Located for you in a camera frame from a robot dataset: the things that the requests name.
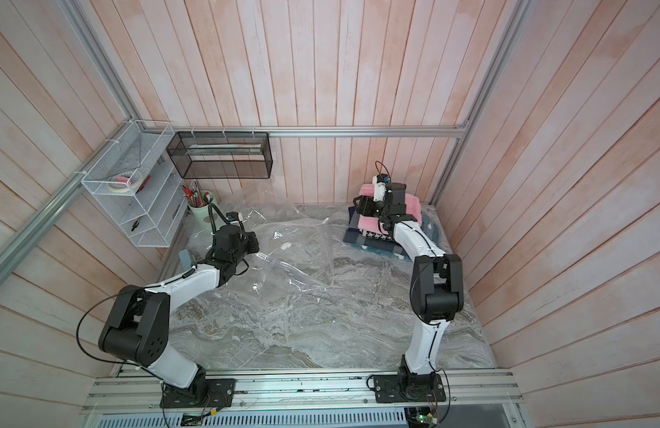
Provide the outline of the pink fleece cloth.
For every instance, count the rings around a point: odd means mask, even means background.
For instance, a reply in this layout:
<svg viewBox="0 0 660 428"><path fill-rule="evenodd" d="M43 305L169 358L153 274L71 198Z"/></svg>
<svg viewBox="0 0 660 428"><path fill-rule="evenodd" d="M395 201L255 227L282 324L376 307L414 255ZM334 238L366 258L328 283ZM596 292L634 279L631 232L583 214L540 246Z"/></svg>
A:
<svg viewBox="0 0 660 428"><path fill-rule="evenodd" d="M373 184L362 185L359 191L359 195L368 196L369 199L372 200L374 196L374 185ZM413 216L415 218L415 221L418 223L418 225L422 226L423 218L422 218L422 206L420 200L415 195L406 193L405 202L406 202L406 213L408 215ZM358 229L375 234L387 235L387 231L379 223L379 220L376 217L367 217L360 215L358 218Z"/></svg>

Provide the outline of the houndstooth patterned cloth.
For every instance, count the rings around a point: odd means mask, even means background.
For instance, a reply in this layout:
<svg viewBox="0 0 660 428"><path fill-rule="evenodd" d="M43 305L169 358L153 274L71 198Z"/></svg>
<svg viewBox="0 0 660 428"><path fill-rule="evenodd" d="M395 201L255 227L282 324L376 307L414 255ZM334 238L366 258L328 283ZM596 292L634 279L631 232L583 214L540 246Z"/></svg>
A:
<svg viewBox="0 0 660 428"><path fill-rule="evenodd" d="M380 241L385 241L385 242L393 242L393 238L386 232L381 232L381 231L373 231L373 230L367 230L367 229L360 229L359 230L361 235L365 237L366 239L372 239L372 240L380 240Z"/></svg>

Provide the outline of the teal bear print blanket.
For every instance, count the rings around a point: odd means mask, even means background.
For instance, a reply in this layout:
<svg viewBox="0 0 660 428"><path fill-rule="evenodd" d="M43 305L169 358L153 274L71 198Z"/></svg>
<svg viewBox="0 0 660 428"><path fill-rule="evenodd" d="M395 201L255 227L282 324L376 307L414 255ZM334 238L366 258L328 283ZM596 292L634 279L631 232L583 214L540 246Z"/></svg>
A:
<svg viewBox="0 0 660 428"><path fill-rule="evenodd" d="M427 214L422 215L422 230L425 235L438 247L440 247L440 228Z"/></svg>

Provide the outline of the grey navy cloth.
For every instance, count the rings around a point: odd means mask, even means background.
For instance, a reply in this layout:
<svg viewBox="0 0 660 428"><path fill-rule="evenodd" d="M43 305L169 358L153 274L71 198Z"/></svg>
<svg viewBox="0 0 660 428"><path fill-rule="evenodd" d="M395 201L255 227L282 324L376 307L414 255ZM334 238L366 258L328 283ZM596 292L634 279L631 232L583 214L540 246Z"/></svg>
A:
<svg viewBox="0 0 660 428"><path fill-rule="evenodd" d="M344 237L342 238L342 241L345 242L345 244L355 244L365 249L386 251L387 253L392 253L400 258L406 258L406 256L408 256L403 247L397 244L394 240L393 242L385 242L363 237L358 229L358 218L360 215L360 213L357 213L355 207L349 207L349 224Z"/></svg>

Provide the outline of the clear plastic vacuum bag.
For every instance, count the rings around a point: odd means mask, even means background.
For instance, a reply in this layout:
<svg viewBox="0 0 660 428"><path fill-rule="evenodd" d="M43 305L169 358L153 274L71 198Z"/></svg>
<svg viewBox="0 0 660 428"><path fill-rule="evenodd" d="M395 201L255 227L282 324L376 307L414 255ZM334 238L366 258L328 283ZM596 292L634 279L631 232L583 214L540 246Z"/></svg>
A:
<svg viewBox="0 0 660 428"><path fill-rule="evenodd" d="M172 315L170 338L208 369L393 369L408 346L406 259L348 244L346 206L301 206L271 193L221 205L260 251L225 286Z"/></svg>

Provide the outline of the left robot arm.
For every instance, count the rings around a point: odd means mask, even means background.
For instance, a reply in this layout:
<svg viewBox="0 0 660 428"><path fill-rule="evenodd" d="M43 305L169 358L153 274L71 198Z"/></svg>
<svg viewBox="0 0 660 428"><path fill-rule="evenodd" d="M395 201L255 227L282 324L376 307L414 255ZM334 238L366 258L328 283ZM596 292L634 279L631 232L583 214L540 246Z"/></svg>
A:
<svg viewBox="0 0 660 428"><path fill-rule="evenodd" d="M205 258L184 273L146 287L124 287L99 337L100 350L136 363L171 387L194 389L203 369L169 343L170 314L225 285L239 274L245 257L259 250L255 233L226 224L214 233Z"/></svg>

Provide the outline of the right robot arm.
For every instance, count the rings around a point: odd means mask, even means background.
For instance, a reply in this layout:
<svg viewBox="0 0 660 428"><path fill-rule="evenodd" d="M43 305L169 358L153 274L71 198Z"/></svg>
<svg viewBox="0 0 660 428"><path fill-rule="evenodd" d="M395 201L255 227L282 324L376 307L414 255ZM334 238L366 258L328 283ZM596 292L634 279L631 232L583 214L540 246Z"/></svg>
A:
<svg viewBox="0 0 660 428"><path fill-rule="evenodd" d="M447 327L465 303L462 261L426 235L416 212L418 198L388 175L378 174L371 184L362 185L353 203L361 235L382 239L413 262L409 302L417 323L404 366L409 375L427 376L435 371Z"/></svg>

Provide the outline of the green pen cup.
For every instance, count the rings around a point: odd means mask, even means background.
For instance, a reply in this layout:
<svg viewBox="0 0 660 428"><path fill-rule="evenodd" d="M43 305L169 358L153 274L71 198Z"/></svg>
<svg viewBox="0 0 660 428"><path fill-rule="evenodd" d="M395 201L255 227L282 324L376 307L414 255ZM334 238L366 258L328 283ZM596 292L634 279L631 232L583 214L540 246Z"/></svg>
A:
<svg viewBox="0 0 660 428"><path fill-rule="evenodd" d="M193 194L187 198L187 201L188 208L198 223L206 224L210 222L209 204L214 202L212 192L202 191L200 198Z"/></svg>

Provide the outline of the pens in cup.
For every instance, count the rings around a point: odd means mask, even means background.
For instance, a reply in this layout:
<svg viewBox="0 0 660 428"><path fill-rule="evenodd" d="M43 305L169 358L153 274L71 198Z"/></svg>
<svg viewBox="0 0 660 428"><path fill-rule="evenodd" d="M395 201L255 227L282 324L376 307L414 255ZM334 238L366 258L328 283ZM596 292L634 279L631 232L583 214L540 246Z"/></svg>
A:
<svg viewBox="0 0 660 428"><path fill-rule="evenodd" d="M213 200L212 193L203 189L199 180L183 184L182 191L191 208L207 208Z"/></svg>

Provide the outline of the tape roll on shelf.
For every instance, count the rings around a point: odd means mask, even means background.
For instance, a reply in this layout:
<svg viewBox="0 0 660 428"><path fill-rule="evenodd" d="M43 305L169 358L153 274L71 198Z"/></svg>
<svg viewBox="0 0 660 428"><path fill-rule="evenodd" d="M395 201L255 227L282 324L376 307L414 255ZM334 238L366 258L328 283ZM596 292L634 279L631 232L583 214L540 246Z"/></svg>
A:
<svg viewBox="0 0 660 428"><path fill-rule="evenodd" d="M141 172L128 171L128 173L113 176L106 183L106 187L113 194L133 194L137 192L142 183L144 183L144 176Z"/></svg>

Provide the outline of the black mesh wall basket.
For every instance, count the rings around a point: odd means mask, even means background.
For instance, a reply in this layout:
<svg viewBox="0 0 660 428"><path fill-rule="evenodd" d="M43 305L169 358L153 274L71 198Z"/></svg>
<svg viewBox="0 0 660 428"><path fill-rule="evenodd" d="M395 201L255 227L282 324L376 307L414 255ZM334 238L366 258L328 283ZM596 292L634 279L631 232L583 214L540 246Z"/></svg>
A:
<svg viewBox="0 0 660 428"><path fill-rule="evenodd" d="M180 131L167 153L184 179L268 179L274 160L261 132Z"/></svg>

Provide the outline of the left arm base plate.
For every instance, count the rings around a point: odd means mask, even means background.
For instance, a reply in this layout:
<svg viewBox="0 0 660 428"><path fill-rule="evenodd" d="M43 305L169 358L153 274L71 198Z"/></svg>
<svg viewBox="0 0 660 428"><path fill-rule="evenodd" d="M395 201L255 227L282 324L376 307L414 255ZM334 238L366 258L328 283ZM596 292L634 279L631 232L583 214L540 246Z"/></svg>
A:
<svg viewBox="0 0 660 428"><path fill-rule="evenodd" d="M195 379L186 389L165 385L160 407L171 408L230 408L235 392L235 378Z"/></svg>

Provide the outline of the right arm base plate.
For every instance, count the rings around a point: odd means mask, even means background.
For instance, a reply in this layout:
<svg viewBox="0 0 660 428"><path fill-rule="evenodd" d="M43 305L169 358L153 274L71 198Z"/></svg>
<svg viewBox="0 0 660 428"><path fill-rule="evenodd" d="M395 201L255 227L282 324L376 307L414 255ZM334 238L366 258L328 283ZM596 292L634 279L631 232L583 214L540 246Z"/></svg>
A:
<svg viewBox="0 0 660 428"><path fill-rule="evenodd" d="M367 387L378 403L442 403L447 399L447 386L436 373L372 374Z"/></svg>

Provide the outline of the aluminium rail base frame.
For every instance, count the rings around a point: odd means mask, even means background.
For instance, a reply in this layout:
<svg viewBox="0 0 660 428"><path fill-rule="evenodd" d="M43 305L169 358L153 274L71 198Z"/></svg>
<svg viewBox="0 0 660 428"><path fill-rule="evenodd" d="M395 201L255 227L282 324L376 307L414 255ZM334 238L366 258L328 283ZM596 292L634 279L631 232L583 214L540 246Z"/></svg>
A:
<svg viewBox="0 0 660 428"><path fill-rule="evenodd" d="M165 408L166 390L129 369L94 382L78 427L531 427L515 378L503 369L447 369L419 401L387 398L387 371L215 371L207 403Z"/></svg>

